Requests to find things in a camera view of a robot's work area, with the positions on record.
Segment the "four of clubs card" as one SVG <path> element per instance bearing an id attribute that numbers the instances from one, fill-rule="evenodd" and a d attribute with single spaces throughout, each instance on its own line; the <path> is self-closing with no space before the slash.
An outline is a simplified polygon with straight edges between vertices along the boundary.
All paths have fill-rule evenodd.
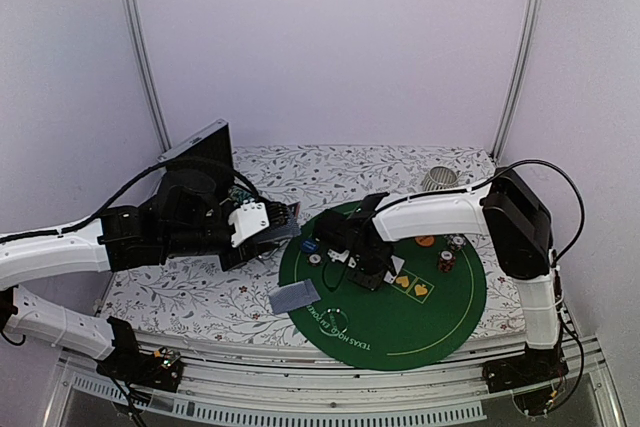
<path id="1" fill-rule="evenodd" d="M 402 258 L 392 255 L 390 258 L 390 267 L 387 269 L 383 280 L 388 284 L 393 284 L 401 273 L 404 263 L 405 261 Z"/>

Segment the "orange big blind button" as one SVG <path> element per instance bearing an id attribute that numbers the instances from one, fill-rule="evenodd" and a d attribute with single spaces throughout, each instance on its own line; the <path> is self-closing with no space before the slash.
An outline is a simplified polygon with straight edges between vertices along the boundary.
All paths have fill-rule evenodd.
<path id="1" fill-rule="evenodd" d="M 415 242 L 421 247 L 431 247 L 435 244 L 434 236 L 416 236 Z"/>

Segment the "red chip stack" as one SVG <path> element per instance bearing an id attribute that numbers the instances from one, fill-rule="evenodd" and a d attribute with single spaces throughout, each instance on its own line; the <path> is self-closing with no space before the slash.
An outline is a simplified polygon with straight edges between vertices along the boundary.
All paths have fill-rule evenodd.
<path id="1" fill-rule="evenodd" d="M 442 250 L 438 255 L 438 270 L 443 273 L 450 272 L 456 264 L 456 256 L 449 250 Z"/>

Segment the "blue playing card deck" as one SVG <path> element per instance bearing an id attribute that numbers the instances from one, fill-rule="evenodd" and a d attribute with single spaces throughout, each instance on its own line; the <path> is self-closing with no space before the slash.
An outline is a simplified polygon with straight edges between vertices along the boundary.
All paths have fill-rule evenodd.
<path id="1" fill-rule="evenodd" d="M 258 233 L 254 240 L 257 242 L 280 242 L 297 237 L 301 234 L 301 228 L 295 216 L 289 216 L 286 223 L 279 227 L 269 227 Z"/>

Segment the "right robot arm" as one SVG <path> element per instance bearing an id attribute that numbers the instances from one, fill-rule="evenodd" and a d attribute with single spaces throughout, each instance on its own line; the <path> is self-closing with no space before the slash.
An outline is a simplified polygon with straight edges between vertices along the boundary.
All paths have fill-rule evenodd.
<path id="1" fill-rule="evenodd" d="M 312 236 L 333 262 L 345 265 L 360 286 L 377 290 L 400 274 L 394 246 L 421 236 L 482 236 L 491 243 L 502 273 L 514 283 L 530 351 L 517 374 L 537 383 L 556 364 L 561 338 L 551 215 L 529 186 L 503 169 L 489 180 L 448 190 L 364 197 L 349 214 L 327 209 Z"/>

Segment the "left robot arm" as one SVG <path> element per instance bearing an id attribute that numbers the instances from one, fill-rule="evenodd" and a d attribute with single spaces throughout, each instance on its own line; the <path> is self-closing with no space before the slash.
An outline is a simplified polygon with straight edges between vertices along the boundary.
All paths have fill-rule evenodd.
<path id="1" fill-rule="evenodd" d="M 141 380 L 149 362 L 129 323 L 42 300 L 24 282 L 160 266 L 175 257 L 216 256 L 228 271 L 276 249 L 296 227 L 281 202 L 256 194 L 234 201 L 204 172 L 168 171 L 140 206 L 108 207 L 75 225 L 2 238 L 1 331 L 109 360 L 126 380 Z"/>

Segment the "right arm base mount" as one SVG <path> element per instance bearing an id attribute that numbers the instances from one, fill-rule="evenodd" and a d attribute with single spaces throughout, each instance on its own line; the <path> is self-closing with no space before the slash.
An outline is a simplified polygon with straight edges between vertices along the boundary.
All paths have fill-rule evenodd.
<path id="1" fill-rule="evenodd" d="M 487 361 L 482 365 L 482 377 L 490 393 L 531 387 L 534 384 L 560 380 L 568 373 L 561 347 L 534 349 L 528 345 L 522 354 Z M 554 404 L 557 389 L 545 388 L 516 394 L 516 407 L 528 416 L 547 414 Z"/>

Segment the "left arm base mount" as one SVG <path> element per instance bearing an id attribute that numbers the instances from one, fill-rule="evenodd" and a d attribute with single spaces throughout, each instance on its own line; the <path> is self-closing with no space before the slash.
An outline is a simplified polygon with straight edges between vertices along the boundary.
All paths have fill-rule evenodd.
<path id="1" fill-rule="evenodd" d="M 176 393 L 184 369 L 180 352 L 163 346 L 144 353 L 128 322 L 109 317 L 107 323 L 114 334 L 114 350 L 97 362 L 97 373 L 126 384 Z"/>

